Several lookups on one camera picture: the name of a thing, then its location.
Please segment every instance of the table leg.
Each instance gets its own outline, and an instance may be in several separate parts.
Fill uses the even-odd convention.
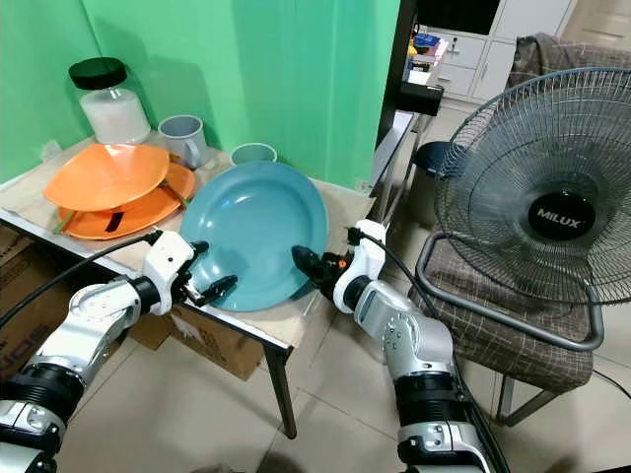
[[[294,419],[294,409],[292,407],[292,398],[289,395],[289,384],[287,383],[287,372],[285,364],[287,363],[287,355],[270,346],[263,344],[265,352],[265,360],[269,368],[269,375],[272,378],[274,392],[276,393],[276,401],[280,409],[280,415],[283,418],[283,427],[285,435],[289,439],[295,439],[298,434],[296,431],[296,420]]]

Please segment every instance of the cabinet drawer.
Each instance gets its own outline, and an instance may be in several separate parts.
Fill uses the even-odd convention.
[[[438,75],[438,84],[445,88],[446,93],[466,96],[473,82],[474,69],[442,64]]]
[[[443,54],[443,63],[453,66],[475,69],[484,49],[484,39],[458,36],[457,34],[429,32],[450,42],[450,46]]]

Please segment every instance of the glass jar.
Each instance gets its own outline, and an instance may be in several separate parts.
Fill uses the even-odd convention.
[[[122,62],[94,57],[73,64],[68,73],[97,141],[142,143],[147,139],[151,127]]]

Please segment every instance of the white powder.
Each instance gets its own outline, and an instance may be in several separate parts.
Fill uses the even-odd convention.
[[[141,143],[149,136],[145,111],[132,91],[93,91],[81,97],[80,103],[100,143]]]

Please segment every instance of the chair leg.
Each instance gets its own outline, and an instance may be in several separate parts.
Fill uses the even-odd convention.
[[[500,403],[497,406],[495,421],[502,425],[512,427],[533,412],[545,406],[548,402],[558,396],[555,392],[541,391],[532,397],[527,403],[516,411],[511,412],[513,404],[513,392],[515,390],[515,380],[502,375],[502,390],[500,391]]]

